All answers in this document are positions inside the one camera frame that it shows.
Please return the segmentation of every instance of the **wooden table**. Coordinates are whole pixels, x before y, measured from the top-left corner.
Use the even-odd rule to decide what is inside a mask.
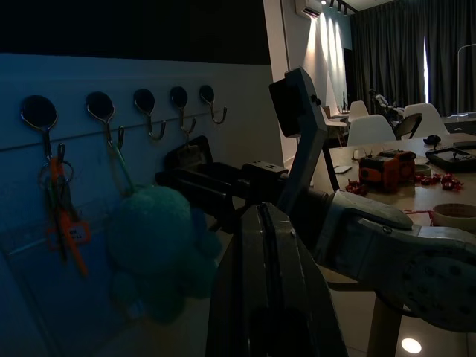
[[[459,141],[476,141],[476,136],[468,134],[450,134],[442,137],[439,147],[452,146]],[[342,147],[331,149],[332,162],[334,166],[352,166],[352,169],[343,175],[337,175],[341,189],[344,189],[348,180],[358,180],[358,163],[352,161],[354,150],[365,149],[368,154],[372,152],[377,155],[383,150],[401,149],[415,152],[419,157],[425,157],[425,153],[433,147],[423,143],[422,138],[393,141],[383,144],[364,145],[360,147]],[[476,154],[476,150],[466,150]],[[433,173],[444,173],[439,167],[430,165]],[[419,184],[406,184],[399,188],[394,194],[380,192],[370,192],[368,198],[387,205],[394,206],[400,210],[431,210],[436,205],[444,203],[466,203],[476,205],[476,175],[474,173],[458,173],[456,176],[464,183],[464,188],[460,192],[444,191],[441,185],[421,186]],[[314,188],[328,193],[332,192],[329,176],[324,163],[324,158],[319,158],[314,174]],[[418,225],[429,225],[428,215],[420,214],[410,216]],[[335,273],[323,271],[328,280],[346,282],[347,278],[338,276]],[[376,298],[372,328],[368,344],[368,357],[394,356],[400,328],[400,315],[388,309],[378,298]]]
[[[451,146],[458,141],[476,141],[476,136],[469,134],[450,134],[442,137],[443,146]],[[382,150],[401,149],[415,152],[419,157],[425,157],[425,153],[433,147],[427,146],[423,143],[423,139],[410,139],[402,141],[392,141],[390,143],[364,145],[360,147],[341,147],[331,149],[332,162],[334,166],[352,166],[352,169],[343,175],[337,175],[337,179],[341,189],[347,186],[348,180],[358,180],[358,163],[352,161],[355,149],[365,149],[367,153],[372,152],[377,155]],[[476,150],[466,150],[476,155]],[[444,173],[439,167],[430,165],[434,173]],[[394,194],[385,194],[380,192],[370,192],[367,196],[369,199],[392,205],[400,210],[430,210],[435,205],[442,203],[466,203],[469,205],[476,205],[476,175],[474,173],[458,173],[456,174],[463,183],[464,190],[459,193],[444,191],[440,185],[436,186],[421,186],[407,184],[401,186],[399,191]],[[314,175],[315,190],[322,190],[331,193],[329,177],[327,175],[324,158],[319,158],[319,162]]]

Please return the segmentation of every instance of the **ceiling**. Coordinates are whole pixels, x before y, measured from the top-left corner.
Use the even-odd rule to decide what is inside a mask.
[[[346,3],[358,11],[368,9],[369,7],[378,6],[390,1],[393,0],[345,0]]]

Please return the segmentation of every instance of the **wall hook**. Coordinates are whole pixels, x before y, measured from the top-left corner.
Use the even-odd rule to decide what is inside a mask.
[[[215,92],[213,91],[213,88],[210,86],[200,87],[200,99],[202,99],[203,103],[210,106],[211,120],[213,120],[215,124],[223,124],[226,119],[226,112],[228,108],[223,108],[223,116],[221,120],[215,120],[215,109],[213,108],[213,103],[215,102]]]
[[[106,93],[101,91],[95,91],[91,93],[86,98],[86,108],[88,113],[93,117],[98,119],[101,123],[105,125],[106,129],[106,138],[107,144],[110,147],[113,147],[112,136],[111,136],[111,127],[110,123],[112,117],[115,113],[114,105],[112,104],[111,98]],[[124,143],[124,127],[119,126],[118,129],[118,149],[121,149]]]
[[[41,95],[31,95],[23,101],[20,115],[23,121],[43,134],[43,149],[47,161],[51,153],[50,130],[58,121],[58,113],[53,103]]]
[[[155,108],[154,94],[149,89],[139,89],[134,93],[134,104],[139,112],[147,117],[147,127],[149,129],[149,136],[155,141],[159,141],[164,137],[166,121],[161,122],[161,133],[159,135],[154,134],[152,128],[152,112]]]
[[[170,99],[173,105],[180,111],[180,128],[185,135],[190,135],[195,129],[196,118],[193,119],[190,129],[185,128],[185,106],[187,105],[188,95],[183,87],[173,87],[170,91]]]

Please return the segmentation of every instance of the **dark curtain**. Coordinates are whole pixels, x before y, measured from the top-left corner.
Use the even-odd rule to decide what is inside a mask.
[[[399,106],[424,101],[425,11],[414,0],[399,0],[351,17],[356,94],[371,108],[374,88]]]
[[[441,115],[458,111],[457,52],[476,43],[476,0],[424,0],[430,102]],[[460,57],[460,112],[476,111],[476,48]]]

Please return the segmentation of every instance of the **chair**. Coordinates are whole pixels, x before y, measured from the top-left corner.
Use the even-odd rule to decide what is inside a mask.
[[[382,115],[369,115],[355,120],[350,126],[347,145],[378,144],[395,141],[396,137],[390,124]]]
[[[321,112],[322,112],[322,117],[324,118],[324,123],[326,123],[326,125],[327,125],[328,132],[332,128],[336,128],[337,137],[339,139],[339,144],[341,145],[341,147],[343,147],[343,144],[345,144],[345,139],[344,139],[344,136],[342,135],[341,128],[346,128],[347,124],[342,123],[340,120],[330,120],[327,117],[326,111],[324,110],[323,107],[321,107]]]
[[[429,135],[442,136],[449,134],[440,113],[438,113],[437,109],[432,104],[421,103],[405,107],[405,118],[416,113],[421,113],[423,118],[418,130],[415,132],[415,138],[426,138]]]
[[[368,116],[369,111],[362,100],[358,100],[350,104],[349,123],[352,123],[357,118]]]
[[[415,136],[420,124],[422,123],[423,115],[416,113],[402,120],[400,124],[393,128],[393,133],[397,140],[402,140],[402,136],[410,134],[409,139]]]

